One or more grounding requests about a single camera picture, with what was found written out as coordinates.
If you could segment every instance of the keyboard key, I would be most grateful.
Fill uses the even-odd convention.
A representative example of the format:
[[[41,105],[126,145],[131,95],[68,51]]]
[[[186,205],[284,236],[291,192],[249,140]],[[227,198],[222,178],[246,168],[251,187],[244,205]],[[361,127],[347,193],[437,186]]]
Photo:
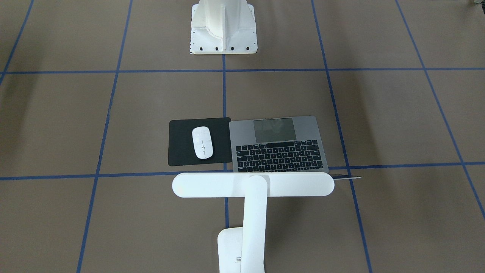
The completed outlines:
[[[236,152],[236,156],[243,156],[243,155],[249,155],[249,151],[239,151],[239,152]]]
[[[306,149],[307,150],[318,150],[318,145],[307,145]]]
[[[289,146],[293,146],[293,141],[266,143],[267,148],[278,148],[278,147],[289,147]]]

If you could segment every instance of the gray laptop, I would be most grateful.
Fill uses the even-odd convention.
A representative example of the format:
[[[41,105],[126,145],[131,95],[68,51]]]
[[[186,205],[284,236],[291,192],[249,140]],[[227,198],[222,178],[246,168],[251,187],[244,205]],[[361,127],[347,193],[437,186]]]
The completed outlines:
[[[231,121],[234,172],[323,171],[328,164],[314,116]],[[334,179],[358,176],[332,175]]]

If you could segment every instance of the floor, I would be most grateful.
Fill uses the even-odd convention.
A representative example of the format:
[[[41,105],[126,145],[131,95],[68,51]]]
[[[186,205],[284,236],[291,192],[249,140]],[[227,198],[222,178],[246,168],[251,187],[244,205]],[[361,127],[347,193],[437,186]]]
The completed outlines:
[[[258,53],[190,55],[196,0],[0,1],[0,272],[218,272],[243,200],[182,199],[173,119],[315,115],[338,181],[271,198],[267,273],[485,272],[485,16],[250,0]]]

